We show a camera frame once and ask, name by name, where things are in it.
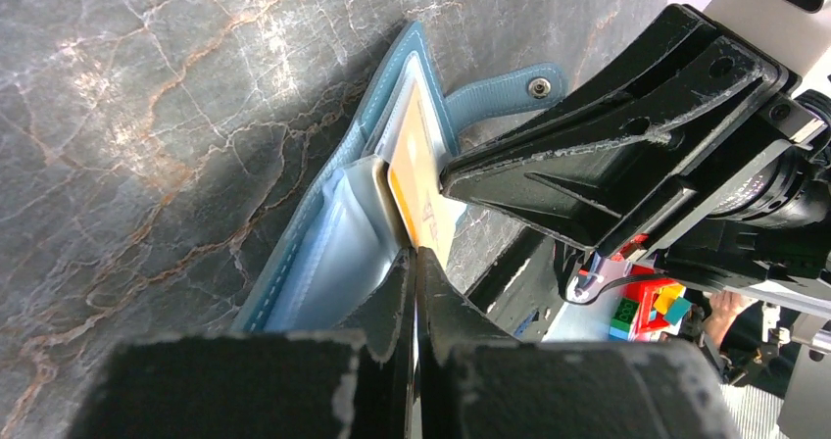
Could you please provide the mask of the blue card holder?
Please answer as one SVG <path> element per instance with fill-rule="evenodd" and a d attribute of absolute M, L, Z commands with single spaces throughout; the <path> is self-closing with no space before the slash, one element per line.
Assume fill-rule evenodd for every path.
<path fill-rule="evenodd" d="M 386 183 L 395 117 L 417 91 L 426 104 L 432 164 L 460 153 L 460 136 L 493 118 L 548 109 L 567 93 L 554 63 L 442 91 L 421 23 L 384 55 L 340 144 L 302 197 L 240 313 L 235 331 L 327 329 L 382 281 L 409 238 Z"/>

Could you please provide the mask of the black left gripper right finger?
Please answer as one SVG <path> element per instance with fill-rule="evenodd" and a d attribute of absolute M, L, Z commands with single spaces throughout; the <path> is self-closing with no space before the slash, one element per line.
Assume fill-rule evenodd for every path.
<path fill-rule="evenodd" d="M 415 256 L 427 438 L 736 438 L 713 369 L 690 343 L 521 342 Z"/>

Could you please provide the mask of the colourful toy blocks pile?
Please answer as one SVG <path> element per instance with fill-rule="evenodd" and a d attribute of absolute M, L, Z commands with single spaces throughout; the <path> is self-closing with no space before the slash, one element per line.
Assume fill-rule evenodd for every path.
<path fill-rule="evenodd" d="M 685 287 L 670 279 L 626 286 L 611 316 L 608 337 L 621 341 L 652 341 L 680 326 L 693 303 Z"/>

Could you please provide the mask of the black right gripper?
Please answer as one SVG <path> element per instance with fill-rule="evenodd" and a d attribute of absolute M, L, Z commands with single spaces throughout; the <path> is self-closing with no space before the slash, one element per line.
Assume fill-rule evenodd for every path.
<path fill-rule="evenodd" d="M 830 290 L 830 108 L 687 5 L 555 107 L 441 173 L 451 198 L 682 280 Z"/>

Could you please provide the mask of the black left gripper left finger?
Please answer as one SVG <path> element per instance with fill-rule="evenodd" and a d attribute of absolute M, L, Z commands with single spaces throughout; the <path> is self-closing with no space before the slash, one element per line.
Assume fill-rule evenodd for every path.
<path fill-rule="evenodd" d="M 120 344 L 72 438 L 406 438 L 416 253 L 326 330 Z"/>

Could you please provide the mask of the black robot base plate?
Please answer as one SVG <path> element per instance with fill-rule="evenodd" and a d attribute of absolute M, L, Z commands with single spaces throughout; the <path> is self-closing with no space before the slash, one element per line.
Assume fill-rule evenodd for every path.
<path fill-rule="evenodd" d="M 467 290 L 469 301 L 513 337 L 543 340 L 563 301 L 554 258 L 556 240 L 523 229 Z"/>

